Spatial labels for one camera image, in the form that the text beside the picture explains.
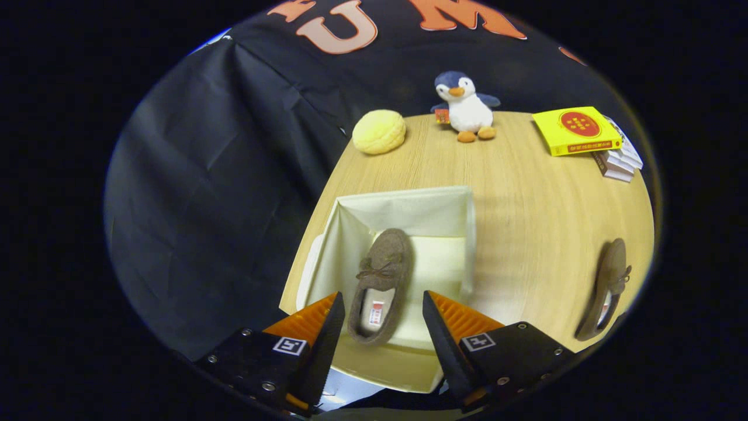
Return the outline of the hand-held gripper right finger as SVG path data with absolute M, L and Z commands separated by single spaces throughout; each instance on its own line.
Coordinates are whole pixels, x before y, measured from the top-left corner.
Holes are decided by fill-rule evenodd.
M 507 407 L 577 360 L 575 352 L 532 323 L 505 325 L 435 291 L 423 293 L 422 314 L 463 413 Z

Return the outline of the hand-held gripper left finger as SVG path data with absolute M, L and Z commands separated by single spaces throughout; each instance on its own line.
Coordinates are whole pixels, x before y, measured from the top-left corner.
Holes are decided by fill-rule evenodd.
M 272 413 L 316 413 L 344 325 L 339 291 L 262 330 L 243 327 L 196 361 L 209 380 Z

